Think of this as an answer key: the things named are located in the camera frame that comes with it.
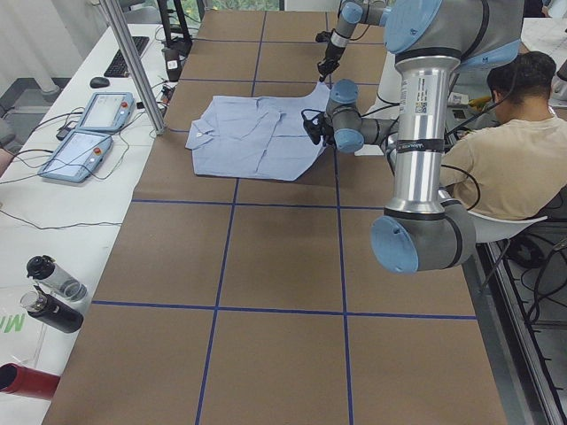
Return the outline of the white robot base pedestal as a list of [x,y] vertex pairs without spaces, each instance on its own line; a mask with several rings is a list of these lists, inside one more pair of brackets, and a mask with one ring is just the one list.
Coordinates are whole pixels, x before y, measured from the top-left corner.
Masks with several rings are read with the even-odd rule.
[[387,51],[376,100],[367,112],[382,108],[382,111],[370,114],[370,118],[395,119],[399,115],[401,76],[395,69],[395,56]]

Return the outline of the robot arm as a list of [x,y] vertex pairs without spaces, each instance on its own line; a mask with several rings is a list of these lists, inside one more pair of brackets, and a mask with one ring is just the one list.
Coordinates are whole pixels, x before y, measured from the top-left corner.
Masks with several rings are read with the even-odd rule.
[[331,31],[322,31],[315,36],[317,43],[326,43],[324,58],[317,63],[319,81],[323,82],[339,67],[346,46],[353,40],[359,24],[369,27],[384,27],[392,11],[385,1],[343,1],[338,11],[338,21]]
[[451,77],[511,62],[519,51],[520,1],[347,1],[330,34],[321,76],[332,74],[360,24],[384,28],[400,74],[393,196],[371,228],[378,262],[394,273],[454,267],[475,248],[465,207],[439,184]]

